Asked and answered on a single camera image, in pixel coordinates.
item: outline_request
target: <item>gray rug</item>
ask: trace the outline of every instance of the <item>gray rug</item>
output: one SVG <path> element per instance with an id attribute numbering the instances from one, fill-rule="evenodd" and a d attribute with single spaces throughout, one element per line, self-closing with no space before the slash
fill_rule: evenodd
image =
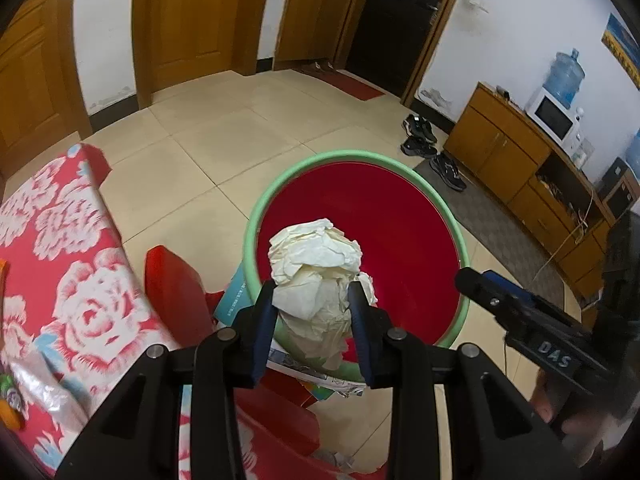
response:
<path id="1" fill-rule="evenodd" d="M 548 260 L 548 254 L 484 190 L 467 180 L 468 187 L 465 191 L 453 191 L 444 184 L 426 160 L 415 171 L 433 186 L 447 203 L 453 216 L 516 280 L 533 293 L 564 308 L 564 284 L 556 272 L 555 264 L 552 262 L 546 266 L 529 287 L 538 269 Z"/>

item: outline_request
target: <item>screw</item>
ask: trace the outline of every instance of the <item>screw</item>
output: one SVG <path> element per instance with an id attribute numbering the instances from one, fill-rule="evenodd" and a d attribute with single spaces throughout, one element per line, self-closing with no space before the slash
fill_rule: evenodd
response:
<path id="1" fill-rule="evenodd" d="M 386 334 L 394 341 L 402 341 L 406 337 L 406 330 L 395 326 L 387 330 Z"/>
<path id="2" fill-rule="evenodd" d="M 480 349 L 473 343 L 464 343 L 462 345 L 462 355 L 465 357 L 478 357 L 480 355 Z"/>
<path id="3" fill-rule="evenodd" d="M 151 345 L 146 349 L 146 356 L 152 359 L 158 359 L 162 354 L 164 354 L 164 346 L 162 345 Z"/>
<path id="4" fill-rule="evenodd" d="M 220 339 L 220 341 L 231 341 L 235 337 L 236 331 L 230 326 L 225 326 L 218 330 L 218 339 Z"/>

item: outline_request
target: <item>black baseboard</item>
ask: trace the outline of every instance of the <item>black baseboard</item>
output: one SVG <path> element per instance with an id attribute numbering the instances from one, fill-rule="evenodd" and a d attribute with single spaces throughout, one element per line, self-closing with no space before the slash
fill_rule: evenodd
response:
<path id="1" fill-rule="evenodd" d="M 138 110 L 138 97 L 133 94 L 89 116 L 89 122 L 95 133 Z"/>
<path id="2" fill-rule="evenodd" d="M 420 99 L 414 98 L 409 108 L 417 114 L 420 114 L 421 117 L 427 119 L 431 124 L 435 124 L 439 129 L 447 134 L 450 134 L 453 127 L 456 125 L 456 123 L 447 116 L 444 116 L 435 108 L 431 108 L 428 104 L 423 103 Z"/>
<path id="3" fill-rule="evenodd" d="M 255 73 L 273 70 L 273 57 L 266 57 L 255 62 Z"/>

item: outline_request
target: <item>white microwave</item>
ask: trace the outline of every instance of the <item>white microwave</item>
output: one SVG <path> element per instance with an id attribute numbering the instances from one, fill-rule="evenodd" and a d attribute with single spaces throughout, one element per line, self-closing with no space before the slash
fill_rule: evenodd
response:
<path id="1" fill-rule="evenodd" d="M 572 156 L 580 145 L 580 115 L 571 113 L 544 88 L 538 90 L 525 108 L 527 115 Z"/>

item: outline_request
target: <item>pair of shoes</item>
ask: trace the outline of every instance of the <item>pair of shoes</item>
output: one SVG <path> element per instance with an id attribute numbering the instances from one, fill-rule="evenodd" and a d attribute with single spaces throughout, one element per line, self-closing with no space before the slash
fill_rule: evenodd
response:
<path id="1" fill-rule="evenodd" d="M 465 181 L 460 178 L 456 163 L 444 152 L 429 161 L 431 169 L 443 179 L 451 189 L 462 192 L 466 189 Z"/>
<path id="2" fill-rule="evenodd" d="M 422 158 L 433 158 L 438 154 L 422 137 L 409 136 L 407 140 L 400 144 L 400 150 L 407 156 L 421 156 Z"/>
<path id="3" fill-rule="evenodd" d="M 407 137 L 420 137 L 429 144 L 436 144 L 436 142 L 438 142 L 436 136 L 433 135 L 431 123 L 422 117 L 409 114 L 407 118 L 402 121 L 402 127 L 406 131 Z"/>

